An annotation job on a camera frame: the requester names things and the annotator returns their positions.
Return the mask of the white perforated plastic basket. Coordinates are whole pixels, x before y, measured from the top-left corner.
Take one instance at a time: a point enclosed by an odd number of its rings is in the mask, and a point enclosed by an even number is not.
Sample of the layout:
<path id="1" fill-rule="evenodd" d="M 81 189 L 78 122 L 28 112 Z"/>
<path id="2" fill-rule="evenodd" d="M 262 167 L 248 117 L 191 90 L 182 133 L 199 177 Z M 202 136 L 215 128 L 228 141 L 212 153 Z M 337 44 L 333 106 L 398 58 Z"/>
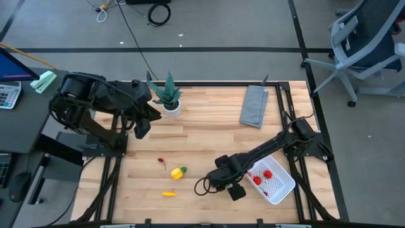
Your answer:
<path id="1" fill-rule="evenodd" d="M 252 177 L 245 175 L 253 188 L 265 199 L 265 201 L 277 205 L 296 186 L 295 180 L 271 155 L 257 161 L 247 172 L 252 173 Z M 257 186 L 253 177 L 258 176 L 262 183 Z"/>

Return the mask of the black computer mouse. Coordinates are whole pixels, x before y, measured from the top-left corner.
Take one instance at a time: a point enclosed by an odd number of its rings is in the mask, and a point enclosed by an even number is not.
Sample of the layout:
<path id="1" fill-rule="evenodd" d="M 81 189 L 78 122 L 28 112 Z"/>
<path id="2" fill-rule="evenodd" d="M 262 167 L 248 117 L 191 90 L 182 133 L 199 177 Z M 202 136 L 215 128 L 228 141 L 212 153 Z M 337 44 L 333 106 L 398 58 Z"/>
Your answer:
<path id="1" fill-rule="evenodd" d="M 9 199 L 14 202 L 22 201 L 29 189 L 31 181 L 31 173 L 19 173 L 12 181 L 9 187 Z"/>

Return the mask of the mint green stapler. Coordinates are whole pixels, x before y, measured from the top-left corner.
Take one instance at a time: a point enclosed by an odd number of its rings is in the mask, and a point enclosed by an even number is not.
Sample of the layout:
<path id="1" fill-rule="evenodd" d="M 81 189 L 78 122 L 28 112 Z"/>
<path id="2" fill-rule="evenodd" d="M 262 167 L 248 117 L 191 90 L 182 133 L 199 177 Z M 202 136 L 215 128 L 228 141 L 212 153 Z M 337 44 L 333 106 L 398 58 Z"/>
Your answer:
<path id="1" fill-rule="evenodd" d="M 57 75 L 52 71 L 46 71 L 40 75 L 39 80 L 34 80 L 30 83 L 31 88 L 35 89 L 36 93 L 42 94 L 57 78 Z"/>

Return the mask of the dark grey desk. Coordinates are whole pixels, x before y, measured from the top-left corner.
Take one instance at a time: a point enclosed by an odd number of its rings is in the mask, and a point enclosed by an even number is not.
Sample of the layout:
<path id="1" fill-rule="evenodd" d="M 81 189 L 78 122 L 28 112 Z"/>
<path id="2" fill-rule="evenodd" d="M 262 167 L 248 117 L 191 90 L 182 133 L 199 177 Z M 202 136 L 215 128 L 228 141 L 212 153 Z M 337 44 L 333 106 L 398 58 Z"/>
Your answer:
<path id="1" fill-rule="evenodd" d="M 32 151 L 49 117 L 49 102 L 60 87 L 66 70 L 54 70 L 57 77 L 41 94 L 22 82 L 23 94 L 19 95 L 13 109 L 0 109 L 0 153 L 27 154 Z"/>

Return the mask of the grey desk calculator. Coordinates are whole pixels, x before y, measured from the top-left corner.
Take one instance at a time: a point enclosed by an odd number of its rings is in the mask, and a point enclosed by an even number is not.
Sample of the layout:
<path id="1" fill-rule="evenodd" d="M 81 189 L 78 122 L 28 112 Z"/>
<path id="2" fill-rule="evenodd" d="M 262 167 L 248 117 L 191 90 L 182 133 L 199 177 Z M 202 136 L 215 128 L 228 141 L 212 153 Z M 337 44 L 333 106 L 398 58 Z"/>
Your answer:
<path id="1" fill-rule="evenodd" d="M 0 109 L 13 109 L 22 91 L 21 82 L 0 82 Z"/>

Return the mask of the green snake plant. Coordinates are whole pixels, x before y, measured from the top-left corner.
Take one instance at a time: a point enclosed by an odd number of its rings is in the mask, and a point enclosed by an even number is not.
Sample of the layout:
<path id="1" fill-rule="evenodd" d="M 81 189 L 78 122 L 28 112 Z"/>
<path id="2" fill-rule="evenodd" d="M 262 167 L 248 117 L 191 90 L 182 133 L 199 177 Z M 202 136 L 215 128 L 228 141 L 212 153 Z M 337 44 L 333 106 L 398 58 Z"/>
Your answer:
<path id="1" fill-rule="evenodd" d="M 165 107 L 172 107 L 175 103 L 179 102 L 181 95 L 180 87 L 175 88 L 175 82 L 171 72 L 168 72 L 168 76 L 165 81 L 164 88 L 159 88 L 156 84 L 151 81 L 146 82 L 147 86 L 152 89 L 158 100 L 153 100 L 153 103 L 164 105 Z"/>

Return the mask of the grey folded cloth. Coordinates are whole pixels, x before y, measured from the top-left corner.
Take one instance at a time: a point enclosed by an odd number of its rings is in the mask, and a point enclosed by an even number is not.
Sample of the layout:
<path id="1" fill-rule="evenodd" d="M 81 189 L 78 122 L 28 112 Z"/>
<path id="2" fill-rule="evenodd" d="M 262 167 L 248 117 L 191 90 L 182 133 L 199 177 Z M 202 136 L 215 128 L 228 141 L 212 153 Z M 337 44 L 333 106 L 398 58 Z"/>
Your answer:
<path id="1" fill-rule="evenodd" d="M 249 85 L 244 96 L 240 123 L 261 128 L 268 101 L 268 91 L 259 85 Z"/>

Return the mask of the white round plant pot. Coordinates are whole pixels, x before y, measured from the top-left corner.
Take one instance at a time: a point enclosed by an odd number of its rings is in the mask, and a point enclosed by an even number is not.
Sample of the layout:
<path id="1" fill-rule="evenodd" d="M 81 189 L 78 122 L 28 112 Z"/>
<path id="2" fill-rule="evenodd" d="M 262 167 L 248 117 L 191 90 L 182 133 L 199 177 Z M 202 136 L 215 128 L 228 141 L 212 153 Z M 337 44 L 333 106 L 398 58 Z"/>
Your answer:
<path id="1" fill-rule="evenodd" d="M 176 118 L 181 114 L 182 111 L 182 104 L 181 101 L 178 100 L 173 106 L 171 107 L 166 107 L 165 105 L 162 105 L 164 112 L 166 115 L 170 118 Z"/>

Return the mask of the black keyboard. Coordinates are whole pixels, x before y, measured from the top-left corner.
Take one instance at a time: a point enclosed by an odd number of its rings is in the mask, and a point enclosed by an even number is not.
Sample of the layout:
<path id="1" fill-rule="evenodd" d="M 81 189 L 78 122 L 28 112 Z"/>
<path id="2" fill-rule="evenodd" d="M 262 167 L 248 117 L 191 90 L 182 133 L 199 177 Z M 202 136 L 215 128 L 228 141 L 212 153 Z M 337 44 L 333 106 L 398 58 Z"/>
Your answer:
<path id="1" fill-rule="evenodd" d="M 6 187 L 14 160 L 11 153 L 0 153 L 0 188 Z"/>

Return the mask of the grey office chair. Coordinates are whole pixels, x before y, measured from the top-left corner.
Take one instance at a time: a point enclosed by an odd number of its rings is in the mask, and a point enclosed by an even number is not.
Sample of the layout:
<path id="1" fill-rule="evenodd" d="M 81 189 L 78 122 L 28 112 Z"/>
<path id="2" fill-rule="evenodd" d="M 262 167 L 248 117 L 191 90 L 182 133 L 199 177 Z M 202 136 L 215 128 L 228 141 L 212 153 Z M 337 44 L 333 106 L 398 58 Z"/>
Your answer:
<path id="1" fill-rule="evenodd" d="M 370 76 L 381 77 L 381 71 L 402 70 L 401 58 L 405 59 L 405 43 L 394 42 L 392 25 L 401 11 L 405 9 L 405 0 L 362 0 L 355 8 L 342 15 L 329 27 L 332 52 L 329 57 L 333 63 L 306 58 L 301 67 L 316 66 L 331 71 L 316 89 L 318 91 L 334 79 L 340 79 L 349 93 L 349 107 L 354 107 L 359 95 L 392 96 L 405 98 L 405 81 L 387 88 L 353 88 L 349 76 L 365 80 Z"/>

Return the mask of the blue screen desk monitor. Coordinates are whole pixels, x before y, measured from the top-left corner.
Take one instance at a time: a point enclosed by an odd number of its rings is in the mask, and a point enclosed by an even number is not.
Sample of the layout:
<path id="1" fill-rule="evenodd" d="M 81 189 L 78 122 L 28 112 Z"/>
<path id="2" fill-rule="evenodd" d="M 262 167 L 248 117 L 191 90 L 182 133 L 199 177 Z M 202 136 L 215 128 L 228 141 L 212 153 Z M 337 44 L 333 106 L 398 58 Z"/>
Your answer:
<path id="1" fill-rule="evenodd" d="M 40 77 L 0 47 L 0 82 L 34 81 Z"/>

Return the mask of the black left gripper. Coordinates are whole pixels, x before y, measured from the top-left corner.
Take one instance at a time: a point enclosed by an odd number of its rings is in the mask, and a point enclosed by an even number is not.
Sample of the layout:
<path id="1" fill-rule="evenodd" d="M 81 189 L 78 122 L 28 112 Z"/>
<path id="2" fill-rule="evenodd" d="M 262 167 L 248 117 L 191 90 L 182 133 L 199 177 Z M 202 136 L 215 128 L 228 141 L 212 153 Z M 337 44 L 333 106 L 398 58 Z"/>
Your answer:
<path id="1" fill-rule="evenodd" d="M 161 119 L 161 112 L 152 107 L 149 103 L 151 92 L 145 82 L 132 80 L 130 82 L 130 91 L 128 92 L 135 99 L 135 104 L 126 111 L 126 116 L 146 118 L 150 122 Z"/>

